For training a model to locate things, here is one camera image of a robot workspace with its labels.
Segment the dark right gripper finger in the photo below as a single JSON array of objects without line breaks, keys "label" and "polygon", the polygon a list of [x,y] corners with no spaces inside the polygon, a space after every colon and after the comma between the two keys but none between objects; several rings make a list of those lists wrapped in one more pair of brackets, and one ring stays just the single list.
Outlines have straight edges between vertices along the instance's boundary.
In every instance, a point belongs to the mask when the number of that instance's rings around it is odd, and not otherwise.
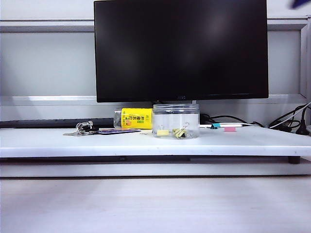
[{"label": "dark right gripper finger", "polygon": [[297,8],[304,6],[310,2],[311,2],[311,0],[292,0],[292,3],[290,4],[290,8],[291,9],[297,9]]}]

